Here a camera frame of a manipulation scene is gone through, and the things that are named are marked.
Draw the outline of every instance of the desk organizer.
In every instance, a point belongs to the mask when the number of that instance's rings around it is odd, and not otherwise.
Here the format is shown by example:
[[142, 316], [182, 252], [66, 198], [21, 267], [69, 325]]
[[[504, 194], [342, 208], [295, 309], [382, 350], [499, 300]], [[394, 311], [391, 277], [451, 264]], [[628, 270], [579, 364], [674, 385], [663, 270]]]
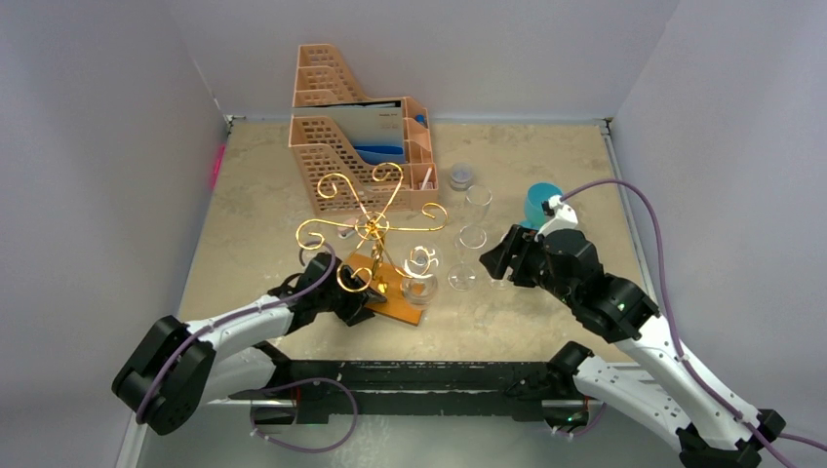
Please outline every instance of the desk organizer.
[[[388, 210], [418, 211], [425, 203], [436, 203], [439, 192], [431, 134], [416, 121], [416, 116], [421, 115], [427, 124], [428, 110], [412, 97], [391, 99], [402, 101], [406, 163], [400, 165], [404, 175], [403, 187]], [[294, 106], [372, 100], [389, 99], [365, 96], [336, 47], [316, 44], [298, 48]], [[330, 215], [332, 212], [337, 215], [352, 215], [361, 212], [356, 199], [346, 190], [339, 190], [338, 195], [332, 199], [322, 198], [317, 193], [316, 185], [329, 173], [342, 173], [348, 177], [367, 210], [381, 210], [390, 199], [399, 178], [392, 175], [388, 180], [375, 181], [372, 177], [375, 166], [362, 160], [334, 119], [323, 115], [324, 109], [319, 111], [322, 115], [293, 117], [289, 143], [314, 212], [316, 215]], [[431, 169], [428, 180], [433, 183], [433, 188], [420, 190], [419, 185], [424, 181], [428, 169]], [[377, 175], [384, 176], [384, 173], [377, 171]]]

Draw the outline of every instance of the wooden base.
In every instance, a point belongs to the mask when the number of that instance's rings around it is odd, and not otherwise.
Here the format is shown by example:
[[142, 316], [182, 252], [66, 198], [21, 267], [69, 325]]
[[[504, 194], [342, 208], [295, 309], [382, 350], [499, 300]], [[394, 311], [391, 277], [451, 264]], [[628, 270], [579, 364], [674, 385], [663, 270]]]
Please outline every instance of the wooden base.
[[[362, 266], [370, 268], [374, 263], [370, 258], [358, 253], [351, 255], [344, 260], [344, 262], [354, 269]], [[385, 263], [379, 267], [379, 276], [388, 284], [387, 292], [384, 293], [387, 302], [383, 304], [371, 304], [371, 310], [377, 314], [401, 320], [407, 324], [419, 325], [419, 320], [422, 318], [422, 311], [414, 309], [405, 301], [405, 298], [402, 296], [402, 277], [399, 273], [397, 273], [392, 266]]]

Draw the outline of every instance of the gray wall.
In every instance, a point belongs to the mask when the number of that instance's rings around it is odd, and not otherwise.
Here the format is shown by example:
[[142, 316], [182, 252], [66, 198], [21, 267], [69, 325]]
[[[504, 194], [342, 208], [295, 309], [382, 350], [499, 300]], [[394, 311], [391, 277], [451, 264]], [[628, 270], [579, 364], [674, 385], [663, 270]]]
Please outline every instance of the gray wall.
[[[791, 432], [822, 441], [825, 44], [822, 1], [682, 0], [613, 126], [624, 177], [660, 215], [687, 343]], [[654, 265], [640, 205], [635, 217]], [[800, 467], [827, 463], [779, 445]]]
[[0, 3], [0, 465], [113, 466], [221, 126], [161, 0]]
[[678, 0], [168, 0], [222, 111], [290, 115], [298, 44], [333, 43], [369, 96], [431, 115], [614, 115]]

